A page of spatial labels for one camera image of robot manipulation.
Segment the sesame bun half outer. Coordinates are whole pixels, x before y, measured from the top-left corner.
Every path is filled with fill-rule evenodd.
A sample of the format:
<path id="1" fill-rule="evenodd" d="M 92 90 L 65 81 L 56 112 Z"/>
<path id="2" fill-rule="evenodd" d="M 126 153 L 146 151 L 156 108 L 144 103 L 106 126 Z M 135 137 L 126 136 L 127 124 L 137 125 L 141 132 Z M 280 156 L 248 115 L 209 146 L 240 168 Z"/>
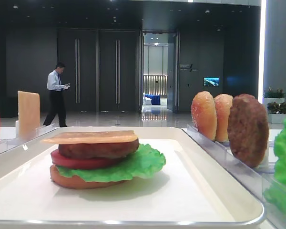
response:
<path id="1" fill-rule="evenodd" d="M 202 91 L 195 95 L 191 104 L 191 115 L 198 132 L 214 141 L 217 129 L 217 114 L 214 98 L 208 91 Z"/>

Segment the brown meat patty on tray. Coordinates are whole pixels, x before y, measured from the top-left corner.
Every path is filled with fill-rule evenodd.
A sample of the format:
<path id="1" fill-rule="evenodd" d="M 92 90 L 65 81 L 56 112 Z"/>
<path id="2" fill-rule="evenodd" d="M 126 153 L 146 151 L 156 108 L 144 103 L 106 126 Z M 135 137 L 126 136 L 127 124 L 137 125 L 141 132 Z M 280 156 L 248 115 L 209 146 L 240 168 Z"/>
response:
<path id="1" fill-rule="evenodd" d="M 68 158 L 120 158 L 134 153 L 139 147 L 139 140 L 122 143 L 97 144 L 58 144 L 59 153 Z"/>

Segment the clear long rail left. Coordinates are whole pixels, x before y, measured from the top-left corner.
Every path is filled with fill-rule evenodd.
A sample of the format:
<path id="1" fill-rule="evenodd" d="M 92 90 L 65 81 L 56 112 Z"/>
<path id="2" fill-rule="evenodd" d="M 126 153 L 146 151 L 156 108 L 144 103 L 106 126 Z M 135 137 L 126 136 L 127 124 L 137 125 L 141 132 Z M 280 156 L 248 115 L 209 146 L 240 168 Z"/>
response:
<path id="1" fill-rule="evenodd" d="M 25 145 L 27 142 L 47 134 L 55 129 L 56 127 L 54 125 L 41 126 L 37 127 L 32 132 L 25 134 L 24 136 L 16 137 L 15 127 L 1 127 L 0 130 L 3 131 L 3 134 L 0 135 L 4 138 L 0 139 L 0 154 L 17 146 Z"/>

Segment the clear patty holder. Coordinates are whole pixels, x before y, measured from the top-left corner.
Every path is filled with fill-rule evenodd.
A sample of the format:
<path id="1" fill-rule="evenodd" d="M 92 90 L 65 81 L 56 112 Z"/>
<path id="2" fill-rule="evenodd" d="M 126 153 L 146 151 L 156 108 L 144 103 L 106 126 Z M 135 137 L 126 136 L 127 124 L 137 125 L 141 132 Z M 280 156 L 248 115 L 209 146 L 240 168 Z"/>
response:
<path id="1" fill-rule="evenodd" d="M 273 161 L 269 152 L 266 152 L 260 165 L 253 170 L 259 174 L 274 174 L 275 164 L 276 161 Z"/>

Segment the clear long rail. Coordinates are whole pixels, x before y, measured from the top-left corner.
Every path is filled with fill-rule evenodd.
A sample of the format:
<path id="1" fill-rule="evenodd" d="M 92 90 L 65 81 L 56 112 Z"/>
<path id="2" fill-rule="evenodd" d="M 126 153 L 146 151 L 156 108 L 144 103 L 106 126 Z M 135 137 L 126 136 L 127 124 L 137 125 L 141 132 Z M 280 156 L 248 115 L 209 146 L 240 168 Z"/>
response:
<path id="1" fill-rule="evenodd" d="M 27 142 L 47 134 L 55 129 L 56 127 L 54 125 L 41 126 L 37 127 L 32 132 L 25 134 L 24 136 L 16 137 L 15 127 L 1 127 L 0 130 L 3 131 L 3 134 L 0 135 L 4 138 L 0 139 L 0 154 L 17 146 L 25 145 Z"/>
<path id="2" fill-rule="evenodd" d="M 256 192 L 263 191 L 262 177 L 229 153 L 224 145 L 211 141 L 199 133 L 192 125 L 187 125 L 186 132 L 201 148 L 246 188 Z"/>

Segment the clear cheese holder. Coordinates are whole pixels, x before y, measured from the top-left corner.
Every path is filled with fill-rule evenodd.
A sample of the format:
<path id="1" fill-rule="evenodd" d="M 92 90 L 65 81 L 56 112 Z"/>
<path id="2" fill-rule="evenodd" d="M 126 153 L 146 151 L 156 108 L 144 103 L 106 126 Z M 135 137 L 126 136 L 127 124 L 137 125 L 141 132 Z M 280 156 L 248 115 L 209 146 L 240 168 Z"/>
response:
<path id="1" fill-rule="evenodd" d="M 16 137 L 19 137 L 19 121 L 15 121 L 15 131 L 16 131 Z"/>

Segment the potted plants white planter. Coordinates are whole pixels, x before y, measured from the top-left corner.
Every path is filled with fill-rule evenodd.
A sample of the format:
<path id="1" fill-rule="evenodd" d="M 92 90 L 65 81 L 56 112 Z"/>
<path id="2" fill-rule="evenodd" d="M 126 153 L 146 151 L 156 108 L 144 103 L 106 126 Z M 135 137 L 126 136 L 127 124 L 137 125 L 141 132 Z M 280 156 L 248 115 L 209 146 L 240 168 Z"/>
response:
<path id="1" fill-rule="evenodd" d="M 271 124 L 282 124 L 286 118 L 286 93 L 283 89 L 273 90 L 268 87 L 264 90 L 263 105 L 268 114 L 268 122 Z"/>

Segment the dark double door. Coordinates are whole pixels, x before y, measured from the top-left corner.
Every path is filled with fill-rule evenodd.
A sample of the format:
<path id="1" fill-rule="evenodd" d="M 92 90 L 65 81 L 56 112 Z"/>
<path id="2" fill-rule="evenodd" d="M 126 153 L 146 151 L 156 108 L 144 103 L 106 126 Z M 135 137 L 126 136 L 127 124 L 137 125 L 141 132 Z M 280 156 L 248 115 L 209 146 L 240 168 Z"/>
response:
<path id="1" fill-rule="evenodd" d="M 71 87 L 67 111 L 134 112 L 136 102 L 137 31 L 58 31 L 58 60 Z"/>

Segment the upright brown meat patty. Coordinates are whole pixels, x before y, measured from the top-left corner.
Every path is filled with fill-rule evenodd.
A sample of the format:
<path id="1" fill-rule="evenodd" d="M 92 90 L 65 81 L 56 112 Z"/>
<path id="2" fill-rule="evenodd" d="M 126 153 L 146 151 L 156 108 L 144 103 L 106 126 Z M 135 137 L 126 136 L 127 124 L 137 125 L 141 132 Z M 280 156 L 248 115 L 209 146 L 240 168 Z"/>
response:
<path id="1" fill-rule="evenodd" d="M 233 98 L 227 128 L 234 157 L 254 168 L 263 161 L 269 138 L 265 107 L 249 94 Z"/>

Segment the walking man white shirt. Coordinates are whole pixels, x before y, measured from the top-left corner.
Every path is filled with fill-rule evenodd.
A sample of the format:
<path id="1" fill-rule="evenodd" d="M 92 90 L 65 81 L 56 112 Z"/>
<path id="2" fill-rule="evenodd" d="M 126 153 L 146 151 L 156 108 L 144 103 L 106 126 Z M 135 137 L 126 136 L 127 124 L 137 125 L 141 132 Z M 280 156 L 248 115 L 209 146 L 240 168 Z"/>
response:
<path id="1" fill-rule="evenodd" d="M 69 89 L 70 84 L 62 84 L 61 74 L 65 65 L 58 62 L 56 68 L 48 74 L 47 89 L 50 93 L 50 109 L 43 122 L 43 125 L 48 126 L 52 123 L 55 116 L 58 115 L 59 126 L 66 127 L 66 109 L 63 98 L 63 91 Z"/>

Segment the clear long rail right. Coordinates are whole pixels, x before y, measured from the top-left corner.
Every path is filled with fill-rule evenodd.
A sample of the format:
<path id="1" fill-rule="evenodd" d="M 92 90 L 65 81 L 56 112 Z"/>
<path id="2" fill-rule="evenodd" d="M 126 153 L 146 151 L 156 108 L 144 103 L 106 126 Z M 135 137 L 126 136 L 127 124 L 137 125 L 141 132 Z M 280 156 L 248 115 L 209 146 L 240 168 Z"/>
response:
<path id="1" fill-rule="evenodd" d="M 262 177 L 229 153 L 224 145 L 211 141 L 199 133 L 192 125 L 187 125 L 186 132 L 201 148 L 246 188 L 256 192 L 263 191 Z"/>

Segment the sesame bun half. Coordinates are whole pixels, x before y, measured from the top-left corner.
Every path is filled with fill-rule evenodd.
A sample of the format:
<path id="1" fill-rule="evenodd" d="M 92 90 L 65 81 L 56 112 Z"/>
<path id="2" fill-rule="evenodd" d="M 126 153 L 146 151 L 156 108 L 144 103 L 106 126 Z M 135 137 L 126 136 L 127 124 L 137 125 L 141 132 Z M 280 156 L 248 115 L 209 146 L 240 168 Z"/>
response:
<path id="1" fill-rule="evenodd" d="M 215 97 L 215 108 L 217 114 L 217 128 L 215 140 L 218 142 L 228 141 L 228 118 L 232 106 L 233 97 L 228 94 L 220 94 Z"/>
<path id="2" fill-rule="evenodd" d="M 217 114 L 214 98 L 208 91 L 202 91 L 195 95 L 191 104 L 191 115 L 198 132 L 214 141 L 217 129 Z"/>

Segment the clear lettuce holder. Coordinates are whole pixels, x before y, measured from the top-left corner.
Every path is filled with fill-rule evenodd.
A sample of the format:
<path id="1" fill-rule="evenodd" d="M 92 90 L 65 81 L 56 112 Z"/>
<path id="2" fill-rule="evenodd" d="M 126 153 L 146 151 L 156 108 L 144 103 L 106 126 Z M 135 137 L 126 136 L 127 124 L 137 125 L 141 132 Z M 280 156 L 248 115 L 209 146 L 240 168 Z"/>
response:
<path id="1" fill-rule="evenodd" d="M 262 189 L 267 219 L 277 229 L 286 229 L 286 186 L 271 174 L 262 174 Z"/>

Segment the blue sofa in hallway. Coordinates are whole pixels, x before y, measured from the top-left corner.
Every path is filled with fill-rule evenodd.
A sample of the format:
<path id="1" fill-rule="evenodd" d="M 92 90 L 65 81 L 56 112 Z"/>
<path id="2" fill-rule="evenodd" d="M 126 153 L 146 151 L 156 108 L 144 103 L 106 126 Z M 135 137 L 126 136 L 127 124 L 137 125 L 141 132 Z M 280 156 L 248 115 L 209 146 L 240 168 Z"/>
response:
<path id="1" fill-rule="evenodd" d="M 145 97 L 151 99 L 152 105 L 160 105 L 161 104 L 161 100 L 160 100 L 159 95 L 145 94 Z"/>

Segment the orange cheese slice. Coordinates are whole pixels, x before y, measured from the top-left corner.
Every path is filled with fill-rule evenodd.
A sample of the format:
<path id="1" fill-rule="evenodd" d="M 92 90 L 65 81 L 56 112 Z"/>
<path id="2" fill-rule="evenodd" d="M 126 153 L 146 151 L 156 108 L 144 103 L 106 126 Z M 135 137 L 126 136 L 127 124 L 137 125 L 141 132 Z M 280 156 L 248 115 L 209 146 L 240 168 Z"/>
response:
<path id="1" fill-rule="evenodd" d="M 40 127 L 40 95 L 18 91 L 19 137 L 27 137 Z"/>
<path id="2" fill-rule="evenodd" d="M 102 144 L 102 143 L 128 143 L 138 140 L 133 130 L 104 131 L 104 132 L 64 132 L 42 142 L 49 144 Z"/>

